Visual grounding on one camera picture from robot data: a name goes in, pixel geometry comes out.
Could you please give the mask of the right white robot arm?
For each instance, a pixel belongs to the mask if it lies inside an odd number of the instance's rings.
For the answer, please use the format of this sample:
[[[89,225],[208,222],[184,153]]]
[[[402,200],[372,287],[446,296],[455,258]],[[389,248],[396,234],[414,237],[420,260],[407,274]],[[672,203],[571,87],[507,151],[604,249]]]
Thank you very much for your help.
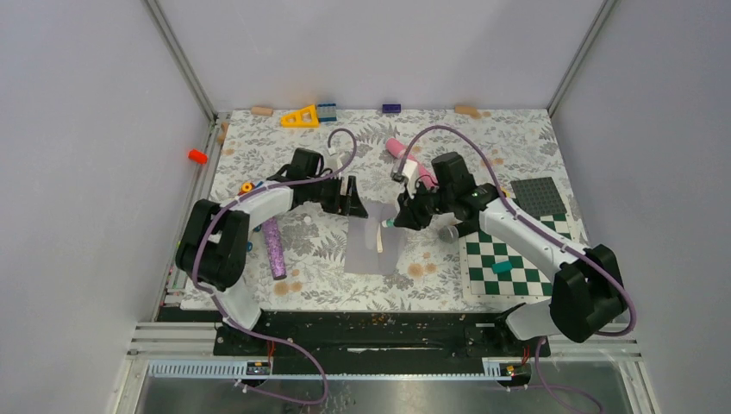
[[[499,351],[518,354],[528,340],[563,335],[585,342],[627,308],[615,255],[604,245],[588,248],[550,229],[521,210],[493,184],[478,184],[463,157],[455,152],[432,162],[437,184],[421,182],[419,166],[400,159],[391,177],[404,187],[391,227],[425,229],[433,216],[452,214],[474,230],[494,236],[535,265],[551,281],[549,299],[520,304],[502,315],[494,333]]]

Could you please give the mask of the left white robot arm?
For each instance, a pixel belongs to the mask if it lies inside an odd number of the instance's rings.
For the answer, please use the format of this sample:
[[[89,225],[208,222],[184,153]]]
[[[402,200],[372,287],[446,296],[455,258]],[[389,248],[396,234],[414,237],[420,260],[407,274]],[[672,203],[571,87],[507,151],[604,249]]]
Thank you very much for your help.
[[[175,253],[175,266],[212,296],[225,323],[237,330],[234,343],[246,354],[257,354],[267,343],[267,332],[257,322],[261,315],[243,279],[248,238],[265,221],[305,203],[316,203],[326,213],[366,218],[356,178],[327,171],[321,154],[295,150],[284,165],[261,186],[228,204],[200,199],[190,216]]]

